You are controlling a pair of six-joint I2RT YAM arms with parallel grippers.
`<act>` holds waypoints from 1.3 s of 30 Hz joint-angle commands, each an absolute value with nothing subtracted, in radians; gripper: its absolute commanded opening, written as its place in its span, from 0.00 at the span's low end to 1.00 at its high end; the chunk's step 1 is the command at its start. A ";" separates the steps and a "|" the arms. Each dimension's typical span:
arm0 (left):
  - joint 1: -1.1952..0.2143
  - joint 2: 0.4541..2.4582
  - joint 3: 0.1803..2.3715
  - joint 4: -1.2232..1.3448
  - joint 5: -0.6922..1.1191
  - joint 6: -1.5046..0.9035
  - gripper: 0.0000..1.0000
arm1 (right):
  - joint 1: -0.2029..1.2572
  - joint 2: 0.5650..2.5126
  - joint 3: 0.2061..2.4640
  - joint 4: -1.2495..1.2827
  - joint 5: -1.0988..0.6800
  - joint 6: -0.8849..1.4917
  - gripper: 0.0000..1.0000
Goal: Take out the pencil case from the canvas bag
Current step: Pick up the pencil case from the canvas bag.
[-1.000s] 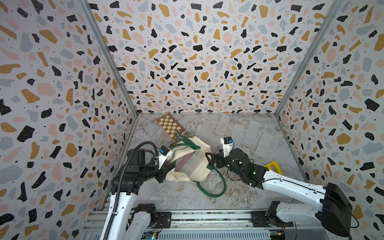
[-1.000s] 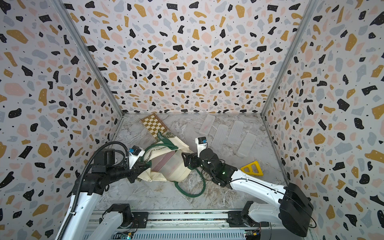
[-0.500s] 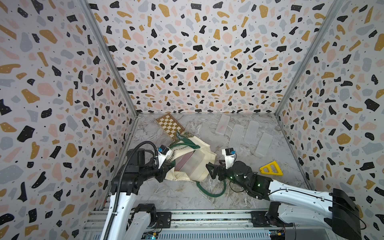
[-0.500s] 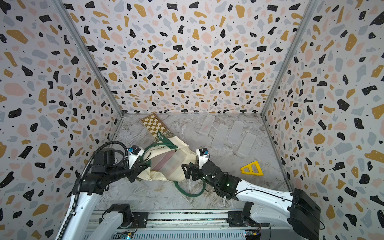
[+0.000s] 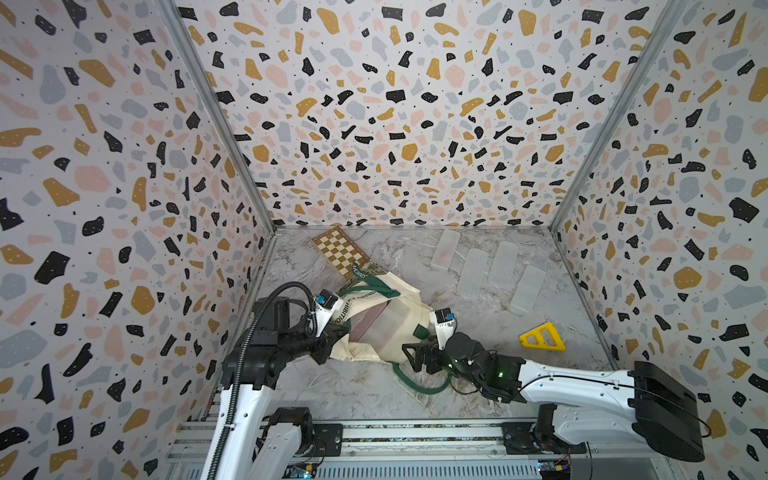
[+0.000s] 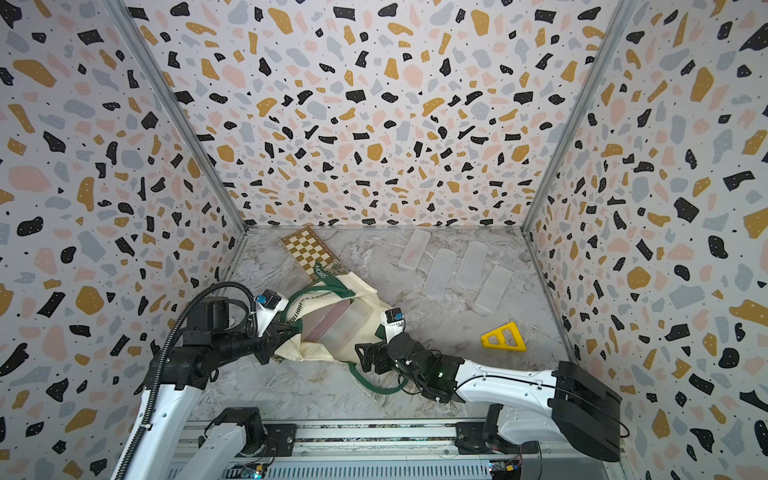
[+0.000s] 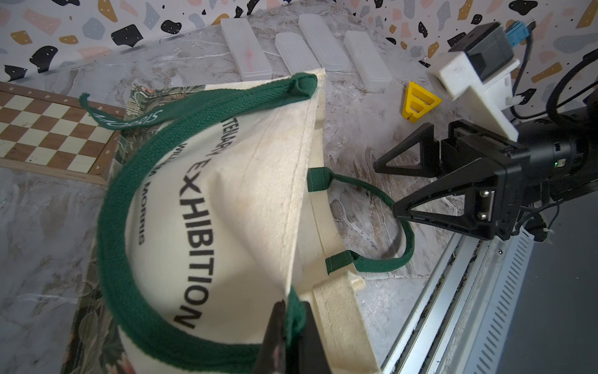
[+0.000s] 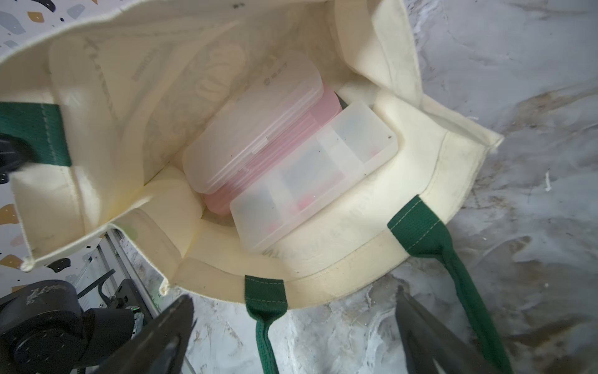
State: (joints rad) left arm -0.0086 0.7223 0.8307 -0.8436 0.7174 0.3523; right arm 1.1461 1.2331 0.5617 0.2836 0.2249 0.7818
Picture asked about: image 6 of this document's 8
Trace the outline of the cream canvas tote bag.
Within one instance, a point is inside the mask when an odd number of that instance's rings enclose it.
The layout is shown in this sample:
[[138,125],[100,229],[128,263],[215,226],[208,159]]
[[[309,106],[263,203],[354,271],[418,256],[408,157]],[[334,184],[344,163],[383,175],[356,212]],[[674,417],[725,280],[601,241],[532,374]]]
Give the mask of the cream canvas tote bag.
[[279,346],[275,355],[294,362],[344,364],[366,389],[392,395],[409,380],[398,375],[394,387],[379,387],[364,375],[395,371],[387,353],[388,341],[405,331],[405,316],[379,299],[377,291],[353,273],[335,275],[316,263],[317,282],[292,294],[279,323],[292,337]]

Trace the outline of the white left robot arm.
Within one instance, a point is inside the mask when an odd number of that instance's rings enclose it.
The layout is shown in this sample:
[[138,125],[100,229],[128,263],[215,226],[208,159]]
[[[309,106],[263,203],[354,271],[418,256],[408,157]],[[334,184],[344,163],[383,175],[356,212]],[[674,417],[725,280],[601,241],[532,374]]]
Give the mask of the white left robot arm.
[[[151,364],[133,431],[114,479],[167,479],[187,420],[211,374],[241,357],[267,363],[273,338],[221,334],[208,345],[161,350]],[[256,407],[229,407],[208,424],[179,479],[219,479],[239,461],[243,475],[261,479],[276,458],[293,454],[298,426],[264,423]]]

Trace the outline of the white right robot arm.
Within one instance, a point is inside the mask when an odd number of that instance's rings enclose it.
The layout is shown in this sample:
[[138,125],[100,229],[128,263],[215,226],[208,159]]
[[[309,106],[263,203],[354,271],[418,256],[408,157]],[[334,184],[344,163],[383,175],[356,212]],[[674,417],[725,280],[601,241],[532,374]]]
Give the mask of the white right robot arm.
[[497,451],[564,440],[596,460],[621,457],[621,396],[575,363],[537,372],[489,367],[427,349],[405,332],[354,350],[358,361],[350,370],[361,384],[367,372],[394,371],[427,400],[488,404],[484,434]]

